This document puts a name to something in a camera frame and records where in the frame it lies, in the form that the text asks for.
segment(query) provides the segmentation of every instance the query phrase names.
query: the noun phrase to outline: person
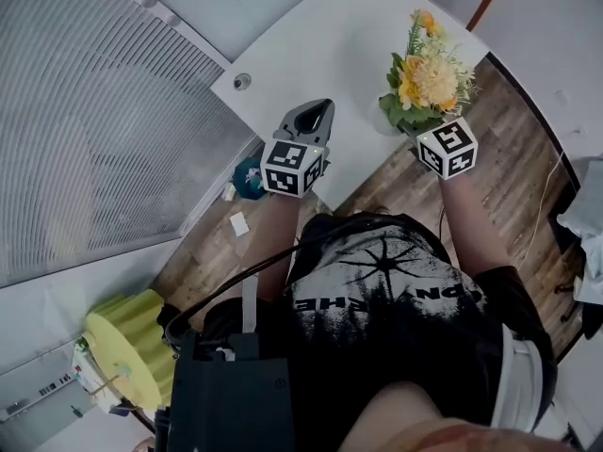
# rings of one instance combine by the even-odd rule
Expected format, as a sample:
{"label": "person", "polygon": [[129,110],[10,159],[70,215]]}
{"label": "person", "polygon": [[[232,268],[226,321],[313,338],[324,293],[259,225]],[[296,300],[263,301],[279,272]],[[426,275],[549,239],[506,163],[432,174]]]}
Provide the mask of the person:
{"label": "person", "polygon": [[[358,215],[321,214],[301,242],[347,224],[345,232],[300,249],[290,272],[285,258],[259,273],[260,353],[287,357],[298,450],[406,450],[408,434],[461,440],[488,431],[476,427],[493,418],[503,324],[536,345],[538,415],[549,405],[557,368],[536,308],[469,176],[440,186],[460,269],[406,215],[368,230],[352,222]],[[270,197],[243,267],[293,246],[299,211],[298,199]],[[241,331],[241,285],[226,295],[204,318],[207,340]]]}

